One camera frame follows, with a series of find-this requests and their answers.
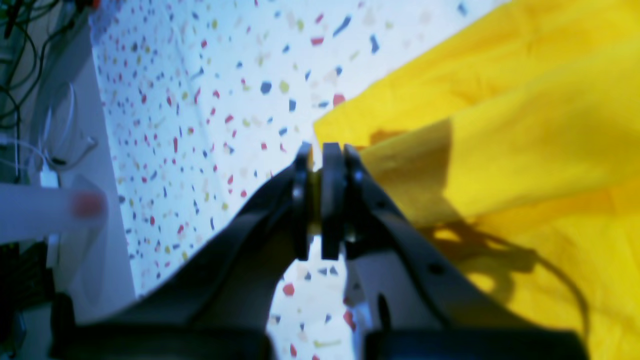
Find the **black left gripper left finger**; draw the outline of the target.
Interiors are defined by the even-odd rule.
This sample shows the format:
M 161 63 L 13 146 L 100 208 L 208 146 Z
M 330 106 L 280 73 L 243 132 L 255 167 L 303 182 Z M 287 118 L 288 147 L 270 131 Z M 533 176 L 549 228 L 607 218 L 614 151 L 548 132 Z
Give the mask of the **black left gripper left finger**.
M 114 316 L 78 325 L 73 301 L 52 307 L 56 360 L 269 360 L 275 288 L 309 257 L 311 144 L 262 185 L 169 280 Z

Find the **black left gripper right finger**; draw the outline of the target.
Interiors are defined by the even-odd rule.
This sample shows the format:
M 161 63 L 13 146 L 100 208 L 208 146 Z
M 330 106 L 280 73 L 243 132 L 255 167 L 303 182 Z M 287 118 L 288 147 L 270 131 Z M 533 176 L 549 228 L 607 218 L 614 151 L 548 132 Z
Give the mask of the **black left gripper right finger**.
M 366 360 L 587 360 L 578 335 L 517 316 L 416 230 L 353 146 L 325 143 L 321 255 L 352 264 L 371 315 Z

